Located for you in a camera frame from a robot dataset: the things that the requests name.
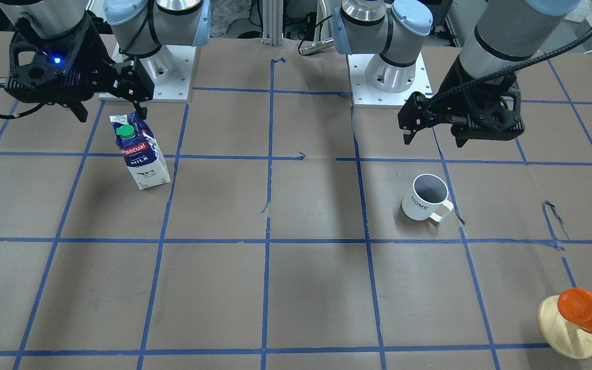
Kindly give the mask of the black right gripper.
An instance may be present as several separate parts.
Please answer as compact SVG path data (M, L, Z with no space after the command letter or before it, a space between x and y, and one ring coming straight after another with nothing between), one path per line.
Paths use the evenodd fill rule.
M10 42L10 73L5 91L23 103L60 105L80 122L88 111L83 102L106 92L133 104L141 119L155 84L138 57L115 63L98 33L103 19L85 13L63 35L42 39L23 13Z

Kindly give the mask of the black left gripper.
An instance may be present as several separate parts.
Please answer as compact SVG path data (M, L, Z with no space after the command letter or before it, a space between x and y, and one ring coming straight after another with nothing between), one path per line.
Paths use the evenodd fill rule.
M525 131L514 72L499 77L496 83L482 82L439 99L425 109L428 101L425 94L414 91L398 112L405 145L410 145L419 131L432 128L430 118L451 124L457 147L468 140L513 140Z

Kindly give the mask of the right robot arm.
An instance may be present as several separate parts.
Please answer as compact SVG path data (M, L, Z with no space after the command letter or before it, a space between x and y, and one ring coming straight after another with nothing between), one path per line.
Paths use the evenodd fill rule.
M23 103L68 108L81 122L84 101L97 93L128 101L146 119L155 80L170 71L169 45L204 46L211 30L209 1L105 1L124 56L116 61L81 1L0 1L0 9L16 30L3 89Z

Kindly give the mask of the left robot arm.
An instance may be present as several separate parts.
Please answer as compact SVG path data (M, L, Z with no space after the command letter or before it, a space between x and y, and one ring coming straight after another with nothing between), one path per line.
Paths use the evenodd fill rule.
M490 1L439 91L413 92L398 113L406 145L425 128L450 125L456 145L514 140L524 133L517 71L544 61L535 53L578 1ZM343 1L331 15L340 54L370 54L365 73L376 89L411 85L432 30L432 12L419 1Z

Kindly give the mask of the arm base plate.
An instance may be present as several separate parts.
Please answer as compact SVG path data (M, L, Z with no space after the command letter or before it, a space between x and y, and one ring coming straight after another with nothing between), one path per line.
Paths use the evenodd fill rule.
M407 67L389 65L377 54L350 54L347 61L355 108L401 108L416 91L434 95L421 53Z
M153 101L188 103L198 47L164 45L157 54L141 59L155 85Z

